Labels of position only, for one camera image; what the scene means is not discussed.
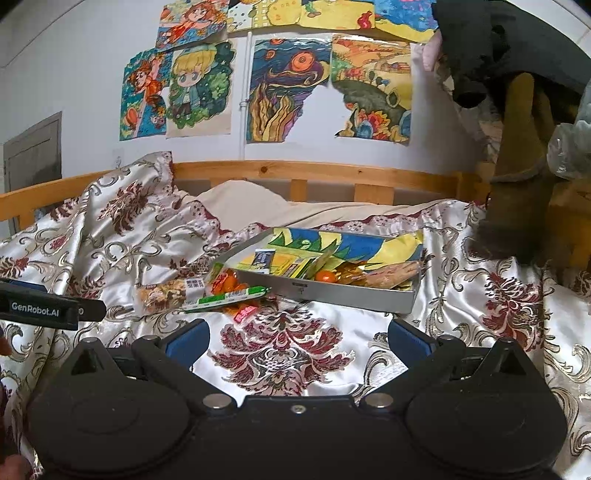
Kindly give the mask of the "nut cracker clear packet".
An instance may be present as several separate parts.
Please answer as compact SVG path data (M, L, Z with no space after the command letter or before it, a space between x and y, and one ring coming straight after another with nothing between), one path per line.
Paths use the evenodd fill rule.
M201 278L178 278L137 287L134 307L138 314L152 315L197 304L204 293L205 283Z

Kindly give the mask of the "green sausage stick packet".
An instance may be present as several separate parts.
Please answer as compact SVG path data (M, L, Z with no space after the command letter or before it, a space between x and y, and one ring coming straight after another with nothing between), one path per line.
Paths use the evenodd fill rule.
M180 310L188 313L212 310L218 307L225 307L236 303L259 299L266 296L269 292L269 287L253 286L229 293L200 298L193 304L181 307Z

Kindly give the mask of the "orange candy bag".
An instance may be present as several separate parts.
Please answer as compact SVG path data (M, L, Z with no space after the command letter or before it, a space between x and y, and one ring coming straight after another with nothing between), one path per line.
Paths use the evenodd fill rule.
M221 263L215 263L214 270L211 271L211 277L209 277L207 283L206 292L208 295L221 295L247 288L249 288L249 284L240 282L235 271L223 267ZM249 300L222 307L221 311L226 315L235 317L242 313L245 313L245 315L252 314L259 307L259 300Z

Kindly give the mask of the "grey tray colourful lining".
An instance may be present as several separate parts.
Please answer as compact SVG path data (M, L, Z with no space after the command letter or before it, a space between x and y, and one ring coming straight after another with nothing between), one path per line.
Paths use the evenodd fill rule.
M408 314L420 286L423 232L396 237L276 227L217 258L250 286L293 300Z

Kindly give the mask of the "gold foil snack packet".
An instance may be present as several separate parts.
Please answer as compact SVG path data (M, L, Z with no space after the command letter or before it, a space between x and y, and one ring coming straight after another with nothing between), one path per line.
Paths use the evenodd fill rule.
M335 268L335 275L339 284L352 285L366 278L365 263L363 262L342 262Z

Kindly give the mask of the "blue snack bar packet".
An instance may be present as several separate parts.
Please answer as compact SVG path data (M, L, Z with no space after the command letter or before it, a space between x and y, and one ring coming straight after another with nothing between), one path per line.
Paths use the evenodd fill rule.
M270 274L271 266L273 266L273 258L276 255L274 249L256 249L253 255L252 267L253 271Z

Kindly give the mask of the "small orange fruit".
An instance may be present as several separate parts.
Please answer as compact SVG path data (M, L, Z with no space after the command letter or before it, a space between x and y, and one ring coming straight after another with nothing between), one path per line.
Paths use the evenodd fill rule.
M321 271L318 271L317 274L315 274L315 281L325 282L325 283L335 283L338 281L338 278L335 275L335 272L332 272L329 270L321 270Z

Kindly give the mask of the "yellow snack packet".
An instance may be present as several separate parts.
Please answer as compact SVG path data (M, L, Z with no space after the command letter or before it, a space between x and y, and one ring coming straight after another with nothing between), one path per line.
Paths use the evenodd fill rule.
M270 264L270 275L286 278L304 278L311 267L322 267L332 257L325 253L320 256L301 257L276 252Z

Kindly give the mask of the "floral satin bedspread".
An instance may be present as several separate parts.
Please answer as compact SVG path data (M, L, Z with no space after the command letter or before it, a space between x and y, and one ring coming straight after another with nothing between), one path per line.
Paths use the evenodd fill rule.
M5 427L16 448L45 472L26 436L25 409L84 338L109 347L147 335L165 335L187 315L168 310L141 315L132 307L142 284L204 276L214 259L266 229L250 224L224 230L197 196L179 190L172 157L149 154L92 182L34 226L1 244L3 276L39 283L51 292L104 301L106 317L76 332L4 321L13 353L1 361L8 397ZM451 334L470 346L517 340L543 374L564 411L567 438L556 461L566 479L590 475L590 279L558 275L515 260L488 260L468 242L483 209L441 200L418 213L373 215L320 228L396 237L422 231L426 269L407 321L431 335ZM273 396L372 393L403 367L386 348L394 313L274 298L239 319L208 313L211 346L191 368L242 401Z

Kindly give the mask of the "grey door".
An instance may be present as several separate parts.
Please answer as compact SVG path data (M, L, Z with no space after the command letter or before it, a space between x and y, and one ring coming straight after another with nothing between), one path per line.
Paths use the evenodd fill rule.
M6 192L62 178L61 119L53 114L4 145Z

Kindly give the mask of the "brown hanging garment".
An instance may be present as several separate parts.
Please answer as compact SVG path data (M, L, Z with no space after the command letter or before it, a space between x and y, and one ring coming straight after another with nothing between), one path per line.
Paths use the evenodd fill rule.
M540 251L555 183L547 163L555 127L550 100L535 78L529 73L515 77L507 90L486 217L473 240L483 257L528 263Z

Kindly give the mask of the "beige pillow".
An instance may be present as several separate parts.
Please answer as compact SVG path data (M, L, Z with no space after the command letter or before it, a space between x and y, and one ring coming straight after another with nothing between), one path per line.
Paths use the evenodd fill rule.
M387 206L358 202L291 202L263 186L245 180L229 180L197 196L221 223L238 232L250 224L266 227L296 225L318 227L332 222L365 220L373 215L410 215L430 208L440 200L418 205Z

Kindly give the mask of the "red-haired girl drawing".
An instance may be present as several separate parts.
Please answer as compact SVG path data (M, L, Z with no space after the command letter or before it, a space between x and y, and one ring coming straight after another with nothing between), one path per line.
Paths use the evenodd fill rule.
M119 115L119 140L164 135L172 53L149 49L136 54L124 68Z

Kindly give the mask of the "clear plastic bag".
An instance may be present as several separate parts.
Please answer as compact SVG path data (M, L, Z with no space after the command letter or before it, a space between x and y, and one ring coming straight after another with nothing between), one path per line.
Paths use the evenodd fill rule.
M591 176L591 85L587 83L573 124L558 125L551 137L547 163L556 176L574 181Z

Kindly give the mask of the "blond child drawing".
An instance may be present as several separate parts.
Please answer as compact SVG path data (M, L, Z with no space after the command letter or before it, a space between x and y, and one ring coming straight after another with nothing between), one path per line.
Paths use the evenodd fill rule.
M166 136L226 135L231 129L235 43L202 43L176 51L170 73Z

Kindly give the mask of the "landscape field drawing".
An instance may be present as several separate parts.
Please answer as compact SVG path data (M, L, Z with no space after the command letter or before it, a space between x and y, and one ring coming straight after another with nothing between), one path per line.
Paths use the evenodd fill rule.
M407 144L412 123L412 47L359 36L332 38L332 87L349 111L337 135Z

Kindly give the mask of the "blue swirl night drawing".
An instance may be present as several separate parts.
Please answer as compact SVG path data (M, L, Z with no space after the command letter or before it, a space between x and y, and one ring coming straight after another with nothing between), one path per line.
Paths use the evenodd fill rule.
M257 40L247 102L246 141L281 143L303 114L315 87L328 84L332 45L328 40Z

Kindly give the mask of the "top left cartoon drawing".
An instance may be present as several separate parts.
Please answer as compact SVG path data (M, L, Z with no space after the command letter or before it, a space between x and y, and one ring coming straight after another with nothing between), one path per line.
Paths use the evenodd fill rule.
M224 30L228 1L175 1L162 7L155 48L167 51L183 47Z

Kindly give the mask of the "wooden bed frame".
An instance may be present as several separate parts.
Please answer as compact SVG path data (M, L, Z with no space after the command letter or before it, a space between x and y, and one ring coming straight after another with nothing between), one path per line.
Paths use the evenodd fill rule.
M279 180L290 184L288 197L294 202L308 200L308 183L349 184L355 187L356 202L386 205L398 190L437 194L444 198L481 202L488 193L494 165L480 162L474 172L438 175L420 171L287 160L223 160L174 163L173 178L206 181L211 187L227 180ZM88 173L26 187L1 195L1 219L15 218L21 228L34 223L34 211L60 200L80 195L85 187L105 176L115 180L113 171Z

